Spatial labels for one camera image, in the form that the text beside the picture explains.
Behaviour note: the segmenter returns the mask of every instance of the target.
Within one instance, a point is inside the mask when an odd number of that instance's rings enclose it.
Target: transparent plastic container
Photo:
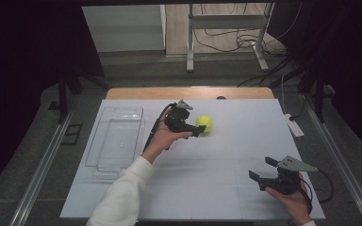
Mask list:
[[[117,175],[140,155],[144,127],[142,115],[142,107],[104,108],[85,163],[96,176]]]

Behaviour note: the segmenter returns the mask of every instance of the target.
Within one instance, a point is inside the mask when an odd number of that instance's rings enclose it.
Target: metal rail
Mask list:
[[[9,223],[10,226],[25,225],[25,222],[28,219],[34,202],[37,199],[38,194],[40,193],[46,174],[48,173],[52,165],[52,161],[55,158],[58,146],[60,145],[64,134],[66,133],[67,126],[69,125],[70,120],[73,116],[74,107],[77,101],[78,96],[75,95],[72,99],[69,112],[64,118],[63,123],[58,125],[58,128],[51,139],[51,142],[46,148],[45,154],[41,158],[40,164],[37,166],[37,169],[35,170],[34,175],[32,176],[31,181],[28,184],[27,189],[25,190],[25,194],[23,195],[22,199],[19,202],[19,205],[17,206],[16,211],[13,214],[13,217]]]
[[[316,116],[316,113],[313,110],[313,103],[309,98],[306,98],[304,95],[302,97],[307,101],[308,105],[305,105],[305,110],[310,115],[311,120],[315,124],[322,141],[324,142],[329,154],[335,165],[337,166],[337,170],[339,171],[345,185],[350,191],[354,201],[361,212],[362,215],[362,186],[357,181],[356,177],[352,173],[351,168],[343,157],[340,148],[335,143],[332,138],[331,133],[328,131],[325,123],[321,123],[319,118]]]

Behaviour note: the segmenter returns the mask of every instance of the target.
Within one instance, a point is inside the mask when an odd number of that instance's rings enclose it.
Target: tennis ball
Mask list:
[[[211,121],[210,117],[208,117],[207,115],[201,115],[198,117],[198,119],[196,119],[195,125],[196,126],[205,125],[206,129],[204,133],[207,133],[211,130],[211,127],[213,127],[213,122]]]

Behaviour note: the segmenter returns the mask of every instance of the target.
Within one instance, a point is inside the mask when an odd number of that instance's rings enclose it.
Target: wire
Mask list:
[[[234,52],[238,49],[240,49],[239,47],[235,48],[235,49],[231,49],[231,50],[222,50],[222,49],[218,49],[214,46],[211,46],[211,45],[207,45],[207,44],[204,44],[204,43],[201,43],[199,40],[198,40],[198,37],[196,37],[196,32],[195,32],[195,29],[193,29],[193,35],[195,36],[195,39],[196,41],[198,41],[199,44],[205,46],[205,47],[208,47],[208,48],[211,48],[211,49],[214,49],[214,50],[217,50],[217,51],[220,51],[220,52],[225,52],[225,53],[229,53],[229,52]]]
[[[295,19],[293,20],[293,22],[292,22],[292,24],[290,25],[289,29],[288,29],[284,34],[282,34],[281,36],[278,36],[277,38],[275,38],[276,40],[278,40],[278,39],[281,38],[281,37],[284,37],[284,36],[289,32],[289,30],[295,25],[296,20],[297,20],[298,17],[299,17],[299,13],[301,12],[301,8],[302,8],[302,2],[301,2],[301,4],[299,5],[298,12],[296,13]]]
[[[307,181],[305,181],[304,179],[301,179],[308,187],[308,189],[310,190],[310,201],[313,201],[313,190],[311,189],[311,186],[307,183]]]
[[[275,66],[273,69],[271,69],[258,83],[258,85],[260,87],[262,87],[262,83],[264,82],[264,80],[266,80],[266,78],[268,78],[270,75],[272,75],[273,73],[276,73],[278,71],[280,71],[282,68],[284,68],[285,66],[287,66],[289,64],[289,62],[292,60],[292,58],[290,56],[285,57],[277,66]]]
[[[258,9],[257,4],[255,3],[255,8],[257,9],[258,13],[261,13],[261,11]]]
[[[267,57],[287,57],[288,56],[288,49],[282,49],[282,50],[275,50],[275,51],[270,51],[267,48],[267,45],[275,40],[271,40],[269,42],[265,42],[264,40],[261,43],[261,52],[263,53],[263,55],[267,56]]]
[[[245,8],[243,9],[243,12],[242,12],[242,14],[245,14],[245,12],[246,12],[246,8],[248,7],[248,4],[246,3],[245,4]]]
[[[240,82],[240,83],[237,85],[237,88],[240,87],[240,86],[242,86],[242,84],[244,84],[244,83],[253,81],[253,80],[255,80],[255,79],[257,79],[257,78],[261,78],[261,77],[263,77],[263,76],[266,76],[266,74],[260,75],[260,76],[257,76],[257,77],[253,77],[253,78],[249,78],[249,79],[247,79],[247,80],[244,80],[244,81]]]
[[[237,3],[234,3],[234,9],[232,9],[232,11],[230,12],[230,14],[232,14],[232,13],[235,11],[236,7],[237,7],[237,12],[238,12],[238,6],[237,6]]]
[[[174,103],[174,104],[168,104],[168,105],[161,111],[159,117],[158,117],[158,118],[156,119],[156,121],[155,121],[154,126],[152,127],[152,130],[151,130],[151,133],[149,134],[148,139],[146,140],[145,146],[144,146],[144,148],[143,148],[143,152],[145,152],[146,148],[148,148],[149,144],[151,143],[152,138],[154,137],[154,134],[155,134],[155,132],[156,132],[156,130],[157,130],[157,128],[158,128],[158,124],[161,122],[160,119],[161,119],[161,117],[163,116],[164,112],[166,112],[166,110],[167,110],[169,107],[175,106],[175,105],[176,105],[176,103]]]
[[[285,73],[281,77],[281,104],[282,104],[282,111],[285,115],[286,110],[285,110],[285,105],[284,105],[284,76],[285,76]]]
[[[308,197],[307,195],[307,192],[304,191],[300,186],[298,187],[298,191],[299,193],[302,194],[302,196],[304,197],[304,200],[307,204],[307,213],[310,214],[311,211],[313,210],[313,203],[312,203],[312,200],[313,199],[313,196],[311,197],[311,199]]]
[[[325,203],[325,202],[329,202],[334,198],[334,185],[332,184],[331,178],[321,169],[319,169],[319,172],[325,176],[325,178],[327,178],[328,183],[330,184],[331,187],[331,192],[328,195],[328,197],[326,199],[323,200],[319,200],[319,203]]]
[[[296,119],[298,119],[298,118],[302,115],[302,113],[304,112],[305,103],[306,103],[306,98],[304,98],[304,104],[302,105],[302,108],[301,108],[301,110],[299,111],[299,114],[296,115],[296,116],[291,116],[291,117],[289,118],[290,121],[295,121]]]
[[[242,30],[240,30],[240,31],[251,31],[251,30],[253,30],[253,29],[242,29]],[[238,30],[226,31],[226,32],[217,33],[217,34],[208,34],[208,33],[206,32],[206,34],[207,34],[208,36],[220,36],[220,35],[226,35],[226,34],[236,33],[236,32],[239,32],[239,31],[238,31]]]
[[[288,62],[289,62],[289,59],[287,59],[287,58],[283,59],[279,64],[277,64],[273,69],[271,69],[271,71],[269,71],[269,72],[266,73],[266,74],[259,75],[259,76],[257,76],[257,77],[253,77],[253,78],[249,78],[249,79],[247,79],[247,80],[244,80],[244,81],[240,82],[240,83],[237,85],[237,88],[240,87],[240,86],[242,86],[242,84],[247,83],[247,82],[250,82],[250,81],[253,81],[253,80],[257,79],[257,78],[262,78],[262,79],[260,80],[260,82],[258,83],[258,85],[261,87],[261,83],[264,81],[264,79],[266,79],[266,78],[267,78],[268,76],[270,76],[271,74],[276,73],[277,71],[281,70],[283,67],[285,67],[285,66],[287,65],[287,63],[285,63],[285,62],[288,63]]]

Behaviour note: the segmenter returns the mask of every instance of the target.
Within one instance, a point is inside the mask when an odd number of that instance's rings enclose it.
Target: black cable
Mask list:
[[[151,133],[149,134],[148,139],[146,140],[145,147],[143,147],[143,152],[145,152],[146,148],[148,148],[149,144],[151,143],[152,138],[154,137],[155,132],[156,132],[156,130],[157,130],[158,124],[161,122],[160,119],[161,119],[161,117],[163,116],[164,112],[166,112],[166,110],[167,110],[169,107],[175,106],[175,105],[176,105],[176,104],[169,104],[169,105],[167,105],[167,106],[163,109],[163,111],[161,111],[159,117],[158,117],[158,118],[156,119],[156,121],[155,121],[154,126],[152,127],[152,130],[151,130]]]
[[[237,88],[240,87],[240,86],[242,86],[242,84],[244,84],[244,83],[250,82],[250,81],[255,80],[255,79],[257,79],[257,78],[261,78],[261,77],[263,77],[263,76],[266,76],[266,74],[260,75],[260,76],[257,76],[257,77],[253,77],[253,78],[249,78],[249,79],[247,79],[247,80],[244,80],[244,81],[240,82],[240,83],[237,85]]]
[[[255,3],[255,8],[257,9],[258,13],[261,13],[261,11],[258,9],[257,4]]]
[[[330,187],[331,187],[331,193],[329,194],[329,196],[326,199],[323,200],[319,200],[319,203],[325,203],[325,202],[329,202],[334,198],[334,185],[332,184],[332,181],[330,179],[330,177],[321,169],[319,169],[319,172],[325,176],[325,178],[327,178]]]
[[[254,30],[254,29],[242,29],[242,30],[240,30],[240,31],[251,31],[251,30]],[[217,34],[208,34],[208,33],[206,32],[206,34],[207,34],[208,36],[220,36],[220,35],[226,35],[226,34],[236,33],[236,32],[238,32],[238,31],[237,31],[237,30],[235,30],[235,31],[226,31],[226,32],[217,33]]]
[[[232,9],[232,11],[230,12],[230,14],[232,14],[232,13],[235,11],[236,7],[237,7],[237,12],[238,12],[238,6],[237,6],[237,3],[234,3],[234,9]]]
[[[237,47],[239,48],[250,48],[252,46],[255,45],[255,42],[256,40],[254,39],[243,39],[243,37],[252,37],[252,38],[256,38],[257,39],[257,36],[254,36],[254,35],[249,35],[249,34],[246,34],[246,35],[239,35],[239,31],[237,32]]]
[[[311,211],[313,210],[313,205],[311,203],[310,198],[308,198],[307,192],[305,192],[301,187],[298,188],[298,191],[302,194],[302,196],[304,197],[304,200],[307,204],[307,212],[308,214],[311,213]]]
[[[245,12],[246,12],[246,8],[248,7],[248,4],[247,3],[245,3],[245,8],[243,9],[243,12],[242,12],[242,14],[245,14]]]
[[[296,119],[298,119],[302,115],[302,113],[304,112],[305,103],[306,103],[306,98],[304,98],[304,104],[302,105],[302,108],[301,108],[301,111],[299,112],[299,114],[295,115],[295,116],[291,116],[289,118],[290,121],[295,121]]]
[[[259,75],[259,76],[257,76],[257,77],[253,77],[253,78],[249,78],[249,79],[247,79],[247,80],[244,80],[244,81],[240,82],[240,83],[237,85],[237,88],[240,87],[240,86],[241,86],[242,84],[244,84],[244,83],[247,83],[247,82],[250,82],[250,81],[255,80],[255,79],[257,79],[257,78],[261,78],[261,77],[262,77],[262,79],[261,79],[260,82],[258,83],[258,85],[261,87],[261,83],[262,83],[268,76],[270,76],[270,75],[273,74],[273,73],[276,73],[277,71],[281,70],[283,67],[285,67],[285,66],[287,65],[287,64],[285,63],[286,61],[288,61],[287,58],[283,59],[283,60],[282,60],[280,63],[278,63],[273,69],[271,69],[271,71],[269,71],[269,72],[266,73],[266,74]]]
[[[230,52],[234,52],[234,51],[236,51],[236,50],[239,49],[239,47],[237,47],[237,48],[232,49],[232,50],[221,50],[221,49],[218,49],[218,48],[213,47],[213,46],[211,46],[211,45],[203,44],[203,43],[201,43],[201,42],[198,40],[198,37],[196,37],[195,29],[193,29],[193,35],[195,36],[195,39],[196,39],[196,41],[198,41],[199,44],[201,44],[201,45],[203,45],[203,46],[205,46],[205,47],[208,47],[208,48],[211,48],[211,49],[220,51],[220,52],[230,53]]]
[[[288,49],[278,51],[278,52],[271,52],[267,48],[267,43],[264,40],[262,41],[261,50],[262,50],[261,52],[263,53],[263,55],[266,57],[287,57],[288,56]]]
[[[237,3],[234,4],[234,10],[232,10],[232,11],[230,12],[230,14],[232,14],[232,13],[235,11],[235,5],[236,5],[236,4],[237,4]],[[205,5],[204,5],[204,4],[201,4],[201,14],[202,14],[202,15],[204,15],[204,10],[205,10],[205,13],[208,14],[207,11],[206,11]],[[208,36],[219,36],[219,35],[225,35],[225,34],[237,32],[237,31],[229,31],[229,32],[222,32],[222,33],[218,33],[218,34],[208,34],[207,31],[206,31],[206,29],[204,29],[204,31],[205,31],[205,33],[206,33]]]
[[[280,71],[282,68],[284,68],[285,66],[287,66],[287,64],[289,64],[289,62],[292,60],[292,58],[290,56],[285,57],[277,66],[275,66],[273,69],[271,69],[262,79],[261,81],[258,83],[258,85],[260,87],[262,87],[262,83],[264,82],[264,80],[266,80],[266,78],[268,78],[270,75],[272,75],[273,73],[276,73],[278,71]]]
[[[304,179],[301,180],[307,185],[308,189],[310,190],[310,200],[313,201],[313,190],[311,189],[311,186]]]

